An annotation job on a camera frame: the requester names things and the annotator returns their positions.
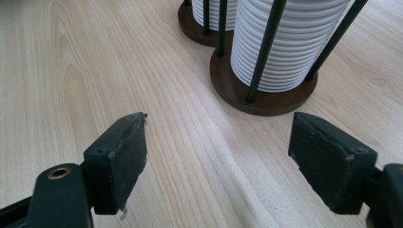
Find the wood grain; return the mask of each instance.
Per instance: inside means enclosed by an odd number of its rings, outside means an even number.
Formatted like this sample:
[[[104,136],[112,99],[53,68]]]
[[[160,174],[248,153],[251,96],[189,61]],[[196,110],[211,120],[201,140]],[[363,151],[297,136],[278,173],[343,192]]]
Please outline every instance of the wood grain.
[[[365,227],[331,213],[287,156],[292,113],[224,102],[211,47],[187,39],[180,0],[0,1],[0,208],[83,151],[115,120],[149,114],[148,164],[125,220],[96,227]],[[403,4],[369,1],[298,111],[403,162]]]

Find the stack of white cups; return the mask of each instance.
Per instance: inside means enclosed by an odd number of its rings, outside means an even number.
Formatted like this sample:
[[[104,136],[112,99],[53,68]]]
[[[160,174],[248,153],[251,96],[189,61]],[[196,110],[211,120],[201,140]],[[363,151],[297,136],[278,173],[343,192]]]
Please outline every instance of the stack of white cups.
[[[288,0],[258,90],[299,86],[323,49],[349,0]],[[250,85],[273,0],[239,0],[231,67]]]
[[[192,0],[193,17],[203,26],[203,0]],[[227,18],[225,30],[234,30],[235,14],[237,13],[238,0],[227,1]],[[220,0],[210,0],[210,29],[219,30]]]

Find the metal rod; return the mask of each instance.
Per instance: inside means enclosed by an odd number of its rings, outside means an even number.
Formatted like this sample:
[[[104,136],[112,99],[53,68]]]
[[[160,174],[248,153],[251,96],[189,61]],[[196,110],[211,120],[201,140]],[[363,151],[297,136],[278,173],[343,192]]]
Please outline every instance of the metal rod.
[[[220,18],[219,18],[219,48],[217,55],[219,57],[224,56],[225,49],[225,27],[226,27],[226,13],[227,13],[228,1],[220,0]]]
[[[251,85],[249,87],[246,102],[253,103],[255,101],[256,92],[260,83],[261,75],[263,74],[267,58],[269,57],[270,49],[275,40],[281,15],[284,12],[287,0],[273,1],[272,9],[270,10],[269,19],[267,21],[266,30],[264,31],[263,40],[261,41],[258,59],[256,61],[255,70],[253,72]]]
[[[210,34],[210,1],[202,1],[203,35]]]
[[[335,33],[330,38],[325,48],[322,50],[322,52],[320,52],[319,56],[317,57],[317,60],[312,65],[311,69],[309,70],[308,74],[305,77],[306,81],[312,81],[314,79],[314,76],[315,74],[317,74],[317,71],[320,69],[320,67],[322,67],[323,63],[329,57],[330,53],[335,48],[338,41],[340,41],[341,37],[347,31],[349,26],[353,23],[354,19],[361,12],[362,8],[365,6],[367,1],[368,0],[355,0],[355,2],[352,4],[347,14],[344,16],[343,20],[340,22],[340,25],[338,25],[337,29],[335,30]]]

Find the wooden table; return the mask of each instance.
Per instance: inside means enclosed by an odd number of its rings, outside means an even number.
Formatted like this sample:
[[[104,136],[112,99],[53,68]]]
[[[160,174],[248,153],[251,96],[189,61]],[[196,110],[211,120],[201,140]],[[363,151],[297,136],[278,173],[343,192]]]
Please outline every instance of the wooden table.
[[[181,0],[0,1],[0,207],[120,117],[149,114],[128,213],[97,227],[365,227],[328,210],[287,155],[293,113],[259,117],[211,85],[211,47],[183,35]],[[403,4],[372,0],[297,111],[403,162]]]

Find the round wooden base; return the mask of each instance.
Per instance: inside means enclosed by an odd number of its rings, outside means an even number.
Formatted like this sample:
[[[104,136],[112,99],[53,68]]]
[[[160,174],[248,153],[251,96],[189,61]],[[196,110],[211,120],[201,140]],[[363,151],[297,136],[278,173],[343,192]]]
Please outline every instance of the round wooden base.
[[[249,86],[235,76],[230,64],[233,34],[226,35],[225,55],[219,57],[215,50],[210,60],[211,82],[227,103],[253,115],[277,116],[297,109],[308,100],[317,86],[317,74],[312,81],[304,81],[290,91],[281,93],[258,91],[253,103],[246,102]]]
[[[192,5],[181,4],[178,10],[179,25],[183,33],[194,42],[210,47],[219,43],[219,32],[211,30],[208,35],[203,34],[203,26],[199,25],[193,17]]]

